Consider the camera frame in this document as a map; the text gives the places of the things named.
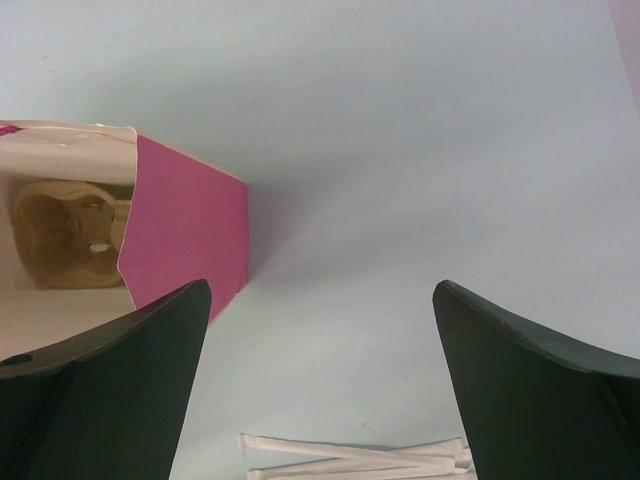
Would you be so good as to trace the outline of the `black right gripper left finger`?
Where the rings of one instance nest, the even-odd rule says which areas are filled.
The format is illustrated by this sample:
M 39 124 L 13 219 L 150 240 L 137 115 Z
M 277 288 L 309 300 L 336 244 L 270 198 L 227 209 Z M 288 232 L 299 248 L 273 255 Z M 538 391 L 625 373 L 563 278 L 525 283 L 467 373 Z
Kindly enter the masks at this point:
M 212 294 L 190 282 L 1 362 L 4 479 L 169 477 Z

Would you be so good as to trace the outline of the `pink and beige paper bag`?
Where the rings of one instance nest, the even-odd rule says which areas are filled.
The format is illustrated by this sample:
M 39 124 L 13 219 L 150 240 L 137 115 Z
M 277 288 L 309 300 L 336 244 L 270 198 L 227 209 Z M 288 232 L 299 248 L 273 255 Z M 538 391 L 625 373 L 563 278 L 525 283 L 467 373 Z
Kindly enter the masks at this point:
M 42 286 L 20 261 L 10 204 L 41 180 L 131 186 L 118 259 L 123 283 Z M 248 281 L 248 187 L 239 178 L 132 127 L 5 120 L 1 124 L 1 354 L 61 342 L 194 281 L 218 316 Z

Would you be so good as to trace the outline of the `brown cardboard cup carrier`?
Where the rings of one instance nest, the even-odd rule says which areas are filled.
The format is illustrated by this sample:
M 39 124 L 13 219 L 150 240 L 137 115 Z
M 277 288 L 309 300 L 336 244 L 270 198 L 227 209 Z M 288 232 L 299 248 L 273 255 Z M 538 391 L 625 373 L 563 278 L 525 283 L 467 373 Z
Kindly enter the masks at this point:
M 22 185 L 10 204 L 20 261 L 42 286 L 102 289 L 123 283 L 118 259 L 133 188 L 85 181 Z

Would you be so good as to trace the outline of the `bundle of white wrapped straws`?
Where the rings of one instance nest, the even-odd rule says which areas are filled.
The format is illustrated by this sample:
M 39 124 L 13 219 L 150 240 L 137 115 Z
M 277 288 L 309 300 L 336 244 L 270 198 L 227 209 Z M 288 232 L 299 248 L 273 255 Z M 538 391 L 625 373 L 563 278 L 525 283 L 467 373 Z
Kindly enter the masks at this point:
M 249 479 L 474 479 L 471 450 L 455 438 L 396 450 L 374 450 L 242 434 L 244 450 L 308 455 L 312 462 L 253 469 Z

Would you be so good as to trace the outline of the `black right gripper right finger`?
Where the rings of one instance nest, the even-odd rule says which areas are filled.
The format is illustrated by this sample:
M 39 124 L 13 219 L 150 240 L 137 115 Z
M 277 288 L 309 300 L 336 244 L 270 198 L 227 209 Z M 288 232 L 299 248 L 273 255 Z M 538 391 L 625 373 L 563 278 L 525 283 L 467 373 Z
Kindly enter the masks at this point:
M 449 280 L 433 307 L 478 478 L 638 478 L 637 359 Z

